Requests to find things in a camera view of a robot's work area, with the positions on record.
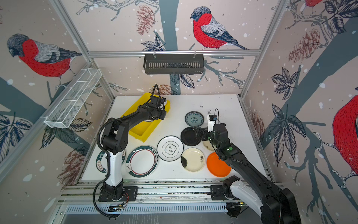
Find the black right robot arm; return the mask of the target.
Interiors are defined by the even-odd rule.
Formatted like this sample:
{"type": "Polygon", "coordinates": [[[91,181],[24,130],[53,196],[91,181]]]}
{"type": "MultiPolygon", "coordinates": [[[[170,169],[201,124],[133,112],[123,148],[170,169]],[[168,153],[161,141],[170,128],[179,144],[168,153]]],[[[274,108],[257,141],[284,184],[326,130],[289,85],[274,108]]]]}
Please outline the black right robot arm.
{"type": "Polygon", "coordinates": [[[288,189],[281,189],[255,168],[244,153],[233,144],[224,123],[212,128],[196,128],[196,138],[207,139],[214,147],[219,159],[235,170],[248,186],[236,176],[223,183],[224,192],[229,198],[242,200],[264,224],[300,224],[301,218],[294,194],[288,189]]]}

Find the yellow plastic bin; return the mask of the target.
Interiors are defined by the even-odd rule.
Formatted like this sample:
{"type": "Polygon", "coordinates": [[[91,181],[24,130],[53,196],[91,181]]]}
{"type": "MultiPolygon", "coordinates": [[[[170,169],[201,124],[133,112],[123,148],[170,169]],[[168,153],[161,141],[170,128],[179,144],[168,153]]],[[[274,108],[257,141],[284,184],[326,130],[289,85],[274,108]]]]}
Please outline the yellow plastic bin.
{"type": "Polygon", "coordinates": [[[128,133],[131,132],[133,128],[135,129],[133,136],[142,142],[145,142],[161,121],[160,119],[147,120],[149,112],[145,108],[145,103],[151,96],[161,97],[160,95],[147,92],[134,105],[132,105],[121,118],[109,120],[106,124],[104,124],[107,132],[109,132],[112,128],[117,131],[115,139],[117,141],[116,146],[119,148],[124,149],[127,146],[128,133]]]}

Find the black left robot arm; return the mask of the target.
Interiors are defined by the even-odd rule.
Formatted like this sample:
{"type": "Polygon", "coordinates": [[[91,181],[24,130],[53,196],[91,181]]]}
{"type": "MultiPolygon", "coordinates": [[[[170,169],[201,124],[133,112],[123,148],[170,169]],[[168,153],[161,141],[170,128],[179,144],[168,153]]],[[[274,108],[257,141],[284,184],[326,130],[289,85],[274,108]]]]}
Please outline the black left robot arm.
{"type": "Polygon", "coordinates": [[[101,181],[101,201],[119,201],[125,195],[121,160],[122,152],[128,145],[129,131],[143,121],[163,120],[167,113],[166,103],[166,98],[150,96],[135,112],[121,118],[110,118],[100,127],[97,145],[107,157],[107,172],[101,181]]]}

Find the large green-rimmed striped plate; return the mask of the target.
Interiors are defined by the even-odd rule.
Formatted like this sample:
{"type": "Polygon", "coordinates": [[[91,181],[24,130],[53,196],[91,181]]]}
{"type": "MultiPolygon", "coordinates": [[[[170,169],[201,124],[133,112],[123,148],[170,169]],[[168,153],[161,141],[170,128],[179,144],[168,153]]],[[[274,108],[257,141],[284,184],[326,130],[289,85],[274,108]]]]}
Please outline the large green-rimmed striped plate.
{"type": "Polygon", "coordinates": [[[137,178],[150,175],[157,167],[158,153],[151,146],[139,146],[134,149],[127,157],[127,172],[137,178]]]}

